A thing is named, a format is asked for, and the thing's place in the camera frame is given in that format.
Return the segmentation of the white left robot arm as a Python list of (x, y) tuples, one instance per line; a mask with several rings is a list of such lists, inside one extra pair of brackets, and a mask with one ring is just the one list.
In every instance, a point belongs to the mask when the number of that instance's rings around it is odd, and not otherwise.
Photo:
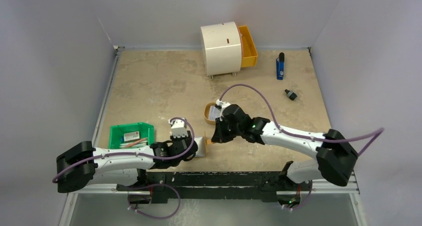
[(59, 193), (93, 184), (132, 186), (141, 191), (148, 186), (143, 170), (168, 169), (204, 155), (205, 139), (190, 135), (129, 149), (95, 148), (83, 141), (56, 158), (57, 175), (52, 181)]

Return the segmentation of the orange leather card holder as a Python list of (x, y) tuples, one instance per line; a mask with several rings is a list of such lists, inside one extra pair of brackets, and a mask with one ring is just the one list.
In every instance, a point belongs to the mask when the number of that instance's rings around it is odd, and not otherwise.
[(205, 158), (207, 155), (207, 146), (213, 144), (211, 138), (207, 136), (206, 132), (204, 132), (201, 136), (195, 137), (195, 143), (198, 146), (195, 157)]

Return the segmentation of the orange oval tray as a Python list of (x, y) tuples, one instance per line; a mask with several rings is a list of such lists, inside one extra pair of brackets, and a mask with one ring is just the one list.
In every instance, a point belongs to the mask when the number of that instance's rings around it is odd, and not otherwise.
[(206, 123), (215, 125), (215, 120), (220, 117), (220, 109), (215, 106), (215, 103), (208, 103), (204, 109), (204, 119)]

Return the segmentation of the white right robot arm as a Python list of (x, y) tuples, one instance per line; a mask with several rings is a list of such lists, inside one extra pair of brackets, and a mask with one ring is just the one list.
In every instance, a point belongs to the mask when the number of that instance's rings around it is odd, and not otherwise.
[(239, 136), (250, 143), (281, 146), (310, 157), (285, 166), (285, 173), (279, 177), (284, 189), (316, 179), (341, 187), (348, 184), (358, 153), (339, 131), (322, 133), (285, 127), (267, 118), (251, 118), (238, 105), (220, 100), (215, 107), (219, 116), (215, 119), (213, 143), (227, 143)]

